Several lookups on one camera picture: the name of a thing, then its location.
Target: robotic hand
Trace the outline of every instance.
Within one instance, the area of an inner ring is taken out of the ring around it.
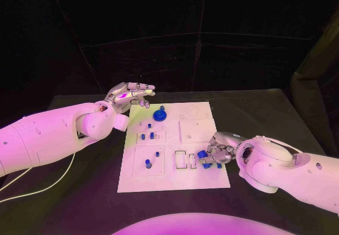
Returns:
[[[200,163],[229,163],[236,158],[240,176],[260,191],[276,193],[282,188],[301,201],[339,213],[339,159],[304,153],[275,139],[247,140],[229,132],[216,133],[207,152]]]
[[[155,95],[154,90],[152,85],[120,83],[104,101],[34,114],[0,129],[0,176],[66,158],[113,128],[126,131],[129,117],[122,113],[132,104],[151,107],[145,96]]]

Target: blue knob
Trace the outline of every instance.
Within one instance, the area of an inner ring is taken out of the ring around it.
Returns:
[[[200,157],[200,158],[208,157],[205,150],[203,150],[203,151],[198,153],[198,157]],[[204,168],[205,168],[205,169],[211,168],[211,166],[213,166],[213,163],[204,163]]]
[[[146,168],[149,169],[149,168],[152,167],[151,160],[149,160],[149,159],[146,159],[145,163],[146,163]]]
[[[154,119],[156,121],[164,121],[168,117],[168,114],[165,112],[165,106],[161,106],[161,109],[154,113]]]

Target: table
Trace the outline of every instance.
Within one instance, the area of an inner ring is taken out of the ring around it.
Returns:
[[[103,100],[104,95],[57,96],[50,109]],[[252,138],[265,135],[305,152],[325,154],[279,89],[158,93],[152,103],[210,101],[218,131]],[[6,234],[103,234],[159,215],[207,212],[239,216],[296,234],[338,234],[338,214],[295,199],[282,189],[259,191],[227,164],[231,188],[117,193],[126,133],[110,136],[76,154],[61,182],[44,193],[0,204]],[[0,199],[47,188],[61,177],[71,157],[37,167],[0,193]]]

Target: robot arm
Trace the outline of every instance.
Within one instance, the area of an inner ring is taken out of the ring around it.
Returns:
[[[104,139],[112,129],[126,131],[132,104],[149,108],[146,95],[155,86],[120,83],[104,101],[55,109],[28,117],[0,129],[0,176],[50,164]]]
[[[247,140],[239,135],[217,132],[208,150],[221,148],[204,161],[226,163],[237,159],[240,176],[263,192],[282,188],[301,201],[339,213],[339,159],[302,153],[283,142],[257,136]]]

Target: blue cylinder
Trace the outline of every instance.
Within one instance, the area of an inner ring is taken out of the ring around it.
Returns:
[[[156,121],[164,121],[168,117],[168,114],[165,112],[165,106],[161,106],[161,109],[154,113],[154,119]]]
[[[146,168],[149,169],[149,168],[152,167],[151,160],[149,160],[149,159],[146,159],[145,163],[146,163]]]
[[[200,158],[208,157],[205,150],[203,150],[203,151],[198,153],[198,157],[200,157]],[[213,163],[204,163],[204,168],[205,168],[205,169],[211,168],[211,166],[213,166]]]

